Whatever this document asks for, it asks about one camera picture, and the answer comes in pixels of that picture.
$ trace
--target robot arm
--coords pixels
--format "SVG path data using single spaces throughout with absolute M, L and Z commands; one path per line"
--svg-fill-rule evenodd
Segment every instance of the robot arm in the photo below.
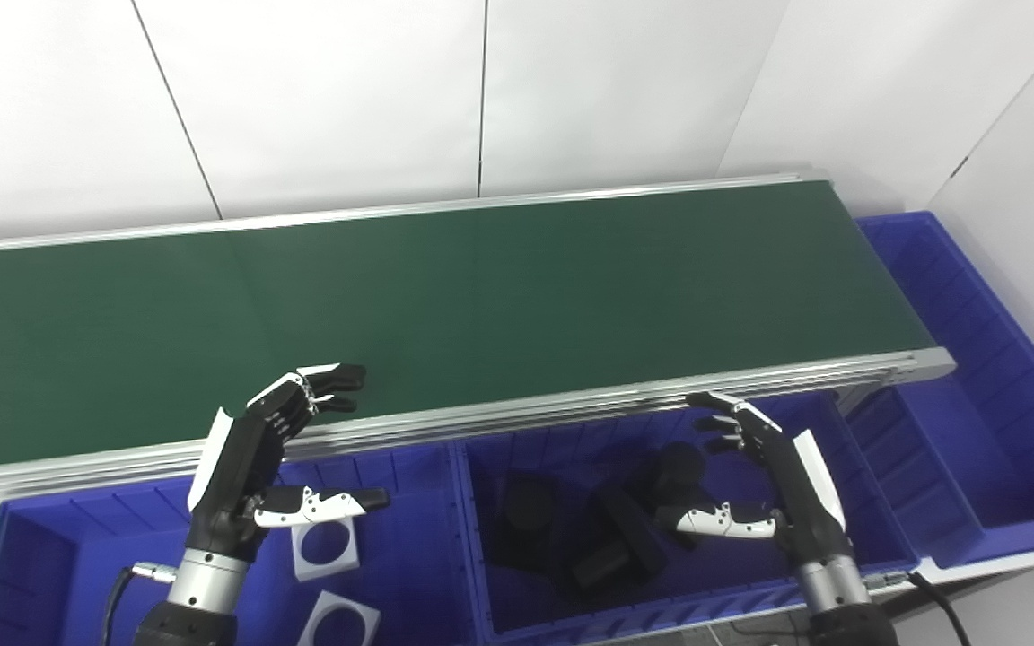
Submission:
M 340 520 L 390 503 L 382 488 L 274 486 L 284 444 L 321 411 L 356 409 L 337 392 L 361 390 L 364 378 L 361 365 L 299 368 L 250 399 L 241 417 L 214 414 L 187 496 L 192 518 L 183 561 L 177 568 L 139 563 L 130 570 L 170 584 L 165 601 L 136 629 L 134 646 L 233 645 L 238 595 L 271 527 Z M 104 625 L 103 642 L 108 633 Z
M 727 502 L 712 511 L 664 507 L 657 511 L 657 522 L 674 531 L 776 540 L 812 614 L 813 646 L 895 646 L 891 622 L 860 578 L 841 499 L 813 434 L 805 431 L 792 440 L 755 405 L 724 393 L 695 393 L 686 401 L 723 412 L 698 421 L 697 428 L 722 431 L 719 449 L 742 451 L 763 466 L 784 507 L 744 522 L 731 515 Z

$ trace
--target green conveyor belt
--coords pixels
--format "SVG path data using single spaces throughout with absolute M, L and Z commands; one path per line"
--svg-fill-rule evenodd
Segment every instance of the green conveyor belt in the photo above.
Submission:
M 819 180 L 0 250 L 0 463 L 204 437 L 296 365 L 373 417 L 933 344 Z

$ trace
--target blue storage bin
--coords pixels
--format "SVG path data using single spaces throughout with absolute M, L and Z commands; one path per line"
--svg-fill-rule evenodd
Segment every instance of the blue storage bin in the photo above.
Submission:
M 759 405 L 795 434 L 812 428 L 837 482 L 865 575 L 902 572 L 915 564 L 874 475 L 849 436 L 828 394 L 803 394 Z M 510 469 L 551 475 L 557 483 L 553 544 L 583 531 L 582 510 L 596 486 L 622 480 L 648 450 L 670 441 L 705 441 L 692 429 L 703 410 L 680 409 L 636 414 L 586 425 L 556 426 L 484 438 L 462 444 L 466 503 L 475 559 L 478 612 L 484 615 L 486 643 L 586 643 L 687 622 L 739 615 L 799 604 L 799 591 L 785 556 L 771 541 L 705 540 L 692 552 L 659 534 L 669 565 L 648 584 L 632 591 L 577 602 L 558 593 L 546 577 L 492 564 L 493 525 Z M 702 481 L 716 498 L 774 500 L 766 473 L 743 455 L 707 458 Z
M 476 643 L 457 472 L 444 444 L 283 466 L 288 484 L 384 486 L 391 505 L 356 519 L 361 567 L 321 580 L 299 583 L 290 530 L 272 531 L 242 590 L 238 643 L 298 643 L 322 589 L 381 610 L 377 645 Z M 180 560 L 189 479 L 181 479 L 4 502 L 0 645 L 98 643 L 119 568 Z M 303 554 L 329 549 L 327 534 L 305 536 Z M 141 618 L 165 594 L 164 585 L 131 581 L 115 616 L 113 643 L 130 643 Z M 318 642 L 339 646 L 327 636 Z
M 850 417 L 882 491 L 941 567 L 1033 551 L 1033 344 L 932 213 L 859 223 L 959 364 Z

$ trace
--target metal rail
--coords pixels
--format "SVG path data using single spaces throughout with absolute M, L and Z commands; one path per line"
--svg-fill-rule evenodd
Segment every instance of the metal rail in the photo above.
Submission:
M 553 396 L 460 405 L 382 418 L 315 425 L 287 445 L 287 459 L 316 459 L 395 445 L 423 444 L 547 425 L 677 408 L 695 391 L 762 397 L 931 379 L 955 367 L 944 348 L 846 357 L 809 364 L 679 377 Z M 204 438 L 0 465 L 0 499 L 147 482 L 192 474 Z

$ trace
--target black cable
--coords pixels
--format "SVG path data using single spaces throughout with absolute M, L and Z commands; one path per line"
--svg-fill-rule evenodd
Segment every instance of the black cable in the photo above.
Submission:
M 960 617 L 955 616 L 955 610 L 951 607 L 951 602 L 948 601 L 947 596 L 943 595 L 939 589 L 936 589 L 935 585 L 932 585 L 923 575 L 919 573 L 911 573 L 908 575 L 908 581 L 911 581 L 912 585 L 920 589 L 920 592 L 927 594 L 933 602 L 936 602 L 937 606 L 943 609 L 945 615 L 948 615 L 948 621 L 951 621 L 952 629 L 955 630 L 955 637 L 960 638 L 960 643 L 962 646 L 972 646 L 972 642 L 968 638 L 968 633 L 964 630 L 964 624 L 960 621 Z
M 111 627 L 114 624 L 114 610 L 118 609 L 119 598 L 126 592 L 126 585 L 134 578 L 134 572 L 129 567 L 119 570 L 119 578 L 114 580 L 111 586 L 111 594 L 105 598 L 105 613 L 102 615 L 102 639 L 98 641 L 99 646 L 110 646 Z

